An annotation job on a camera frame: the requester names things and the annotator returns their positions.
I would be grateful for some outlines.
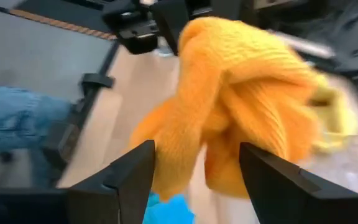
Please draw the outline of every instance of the person's leg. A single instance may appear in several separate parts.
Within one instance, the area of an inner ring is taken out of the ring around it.
[[[0,152],[27,148],[33,163],[33,180],[38,187],[47,186],[49,165],[40,150],[54,120],[67,117],[68,101],[0,87]]]

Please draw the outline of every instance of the gray fabric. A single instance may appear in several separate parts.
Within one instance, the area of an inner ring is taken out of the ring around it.
[[[358,0],[329,0],[325,17],[296,26],[300,37],[336,51],[337,72],[358,71]]]

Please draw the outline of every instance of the wooden surface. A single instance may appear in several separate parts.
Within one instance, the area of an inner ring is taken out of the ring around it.
[[[116,78],[116,84],[99,94],[60,187],[89,177],[119,157],[136,124],[175,91],[179,69],[176,57],[161,58],[155,53],[131,55],[121,47],[115,60],[109,75]],[[336,77],[331,77],[331,83],[346,92],[348,105],[358,119],[358,97],[351,86]],[[201,154],[184,192],[196,222],[257,223],[249,201],[216,194],[205,186],[203,161]]]

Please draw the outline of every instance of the blue glove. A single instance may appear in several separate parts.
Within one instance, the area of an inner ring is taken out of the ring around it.
[[[143,224],[192,224],[194,215],[189,211],[183,195],[177,195],[167,203],[158,195],[150,194]]]

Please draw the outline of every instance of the orange towel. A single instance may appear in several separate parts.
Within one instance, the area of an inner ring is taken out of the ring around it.
[[[176,94],[151,111],[130,148],[154,139],[152,190],[167,200],[185,190],[202,144],[206,183],[247,197],[238,163],[240,142],[251,142],[289,161],[309,155],[318,135],[307,102],[317,72],[274,35],[239,21],[191,21],[179,43]]]

